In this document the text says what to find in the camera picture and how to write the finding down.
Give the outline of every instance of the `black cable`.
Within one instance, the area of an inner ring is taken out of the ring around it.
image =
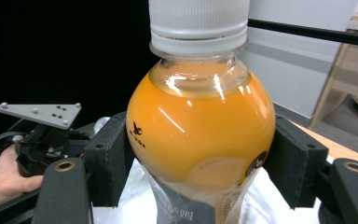
[[[358,45],[358,33],[340,32],[306,26],[291,25],[272,21],[248,20],[248,26],[263,30],[276,31],[290,35],[302,35],[317,39],[330,40],[346,44]]]

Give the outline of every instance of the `wooden surface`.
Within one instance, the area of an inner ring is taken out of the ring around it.
[[[315,138],[317,141],[319,141],[320,143],[322,143],[323,145],[325,145],[326,147],[329,148],[329,153],[328,155],[330,157],[332,157],[333,159],[337,159],[337,158],[349,158],[352,160],[357,160],[358,161],[358,153],[351,150],[350,148],[344,147],[334,141],[331,141],[330,139],[323,137],[307,128],[304,128],[300,125],[296,126],[298,128],[300,128],[301,130],[303,130],[305,133],[309,134],[310,136],[312,136],[313,138]]]

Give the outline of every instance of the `bottle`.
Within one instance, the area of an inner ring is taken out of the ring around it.
[[[248,10],[249,0],[149,0],[150,49],[160,60],[135,89],[126,127],[158,224],[237,217],[269,153],[273,103],[238,59]]]

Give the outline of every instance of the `white bottle cap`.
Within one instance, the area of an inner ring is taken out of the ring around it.
[[[228,52],[246,42],[249,0],[149,0],[151,45],[173,55]]]

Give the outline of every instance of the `human hand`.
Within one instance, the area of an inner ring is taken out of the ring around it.
[[[42,175],[20,175],[17,156],[14,145],[6,148],[0,155],[0,205],[42,186]]]

